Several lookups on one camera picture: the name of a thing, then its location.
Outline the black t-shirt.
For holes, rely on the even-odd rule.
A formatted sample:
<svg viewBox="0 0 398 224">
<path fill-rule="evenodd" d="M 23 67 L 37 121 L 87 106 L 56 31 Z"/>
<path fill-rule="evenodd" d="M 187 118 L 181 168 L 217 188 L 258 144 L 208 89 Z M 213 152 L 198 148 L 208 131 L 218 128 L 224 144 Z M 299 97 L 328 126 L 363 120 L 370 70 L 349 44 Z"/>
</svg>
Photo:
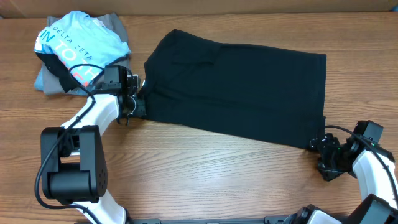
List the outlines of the black t-shirt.
<svg viewBox="0 0 398 224">
<path fill-rule="evenodd" d="M 307 149 L 325 119 L 326 55 L 169 32 L 144 64 L 146 118 Z"/>
</svg>

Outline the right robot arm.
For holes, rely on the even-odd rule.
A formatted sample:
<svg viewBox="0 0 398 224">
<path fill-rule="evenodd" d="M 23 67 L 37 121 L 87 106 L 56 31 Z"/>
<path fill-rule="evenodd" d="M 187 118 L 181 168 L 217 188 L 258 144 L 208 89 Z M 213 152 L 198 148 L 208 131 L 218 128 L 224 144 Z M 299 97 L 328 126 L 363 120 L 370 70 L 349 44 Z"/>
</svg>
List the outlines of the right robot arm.
<svg viewBox="0 0 398 224">
<path fill-rule="evenodd" d="M 348 173 L 359 182 L 361 203 L 344 220 L 309 205 L 288 217 L 286 223 L 397 223 L 395 160 L 376 138 L 351 132 L 344 144 L 332 134 L 314 139 L 320 154 L 318 171 L 331 181 Z"/>
</svg>

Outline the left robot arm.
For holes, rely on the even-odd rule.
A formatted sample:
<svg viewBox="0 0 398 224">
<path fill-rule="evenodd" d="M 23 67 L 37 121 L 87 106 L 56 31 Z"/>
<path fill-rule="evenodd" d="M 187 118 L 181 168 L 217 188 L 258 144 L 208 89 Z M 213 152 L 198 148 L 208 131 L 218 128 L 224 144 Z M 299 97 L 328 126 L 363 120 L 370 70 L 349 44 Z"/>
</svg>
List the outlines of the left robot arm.
<svg viewBox="0 0 398 224">
<path fill-rule="evenodd" d="M 42 131 L 41 165 L 34 184 L 42 207 L 76 209 L 90 223 L 133 222 L 108 190 L 102 135 L 113 121 L 144 115 L 139 87 L 138 75 L 106 75 L 71 120 Z"/>
</svg>

